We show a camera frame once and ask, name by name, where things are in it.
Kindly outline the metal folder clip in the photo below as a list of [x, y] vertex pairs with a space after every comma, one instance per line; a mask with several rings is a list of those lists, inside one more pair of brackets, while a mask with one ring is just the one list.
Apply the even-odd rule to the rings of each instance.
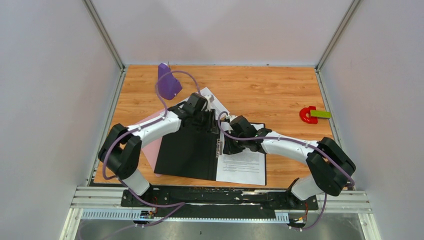
[[222, 154], [222, 142], [220, 139], [216, 140], [216, 158]]

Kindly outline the printed white paper sheet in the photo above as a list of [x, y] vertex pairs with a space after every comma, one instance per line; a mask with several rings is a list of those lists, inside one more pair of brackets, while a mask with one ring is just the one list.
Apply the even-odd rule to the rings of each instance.
[[225, 154], [225, 136], [220, 134], [220, 152], [217, 158], [217, 182], [265, 186], [267, 183], [266, 155], [248, 148], [236, 154]]

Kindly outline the red folder with black inside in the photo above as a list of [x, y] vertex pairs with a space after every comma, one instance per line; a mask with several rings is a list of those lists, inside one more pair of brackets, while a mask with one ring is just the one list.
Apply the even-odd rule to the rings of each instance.
[[[263, 128], [263, 123], [253, 123]], [[162, 138], [154, 173], [216, 181], [216, 144], [218, 134], [196, 132], [189, 126]]]

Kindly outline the pink clipboard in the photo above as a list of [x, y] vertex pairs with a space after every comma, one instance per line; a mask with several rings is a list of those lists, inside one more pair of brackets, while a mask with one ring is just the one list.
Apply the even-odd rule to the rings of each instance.
[[152, 141], [151, 143], [147, 144], [145, 147], [141, 149], [144, 156], [146, 157], [147, 162], [149, 163], [153, 171], [155, 171], [161, 143], [162, 143], [162, 137]]

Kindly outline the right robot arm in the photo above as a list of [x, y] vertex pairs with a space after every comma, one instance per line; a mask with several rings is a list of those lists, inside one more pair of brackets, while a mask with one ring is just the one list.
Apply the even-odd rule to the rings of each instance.
[[315, 195], [337, 197], [347, 185], [355, 185], [352, 175], [356, 165], [332, 138], [312, 141], [289, 137], [266, 127], [257, 128], [244, 116], [227, 112], [218, 117], [218, 126], [224, 135], [225, 154], [248, 149], [290, 158], [308, 167], [310, 174], [295, 179], [287, 189], [285, 201], [292, 209]]

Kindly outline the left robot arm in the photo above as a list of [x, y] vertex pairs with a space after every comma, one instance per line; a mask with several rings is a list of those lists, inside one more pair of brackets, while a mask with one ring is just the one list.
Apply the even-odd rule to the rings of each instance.
[[148, 121], [128, 127], [114, 125], [98, 153], [99, 160], [134, 192], [135, 202], [142, 207], [152, 203], [153, 193], [138, 169], [140, 154], [158, 139], [162, 139], [159, 167], [165, 174], [211, 179], [220, 138], [213, 101], [213, 95], [194, 92]]

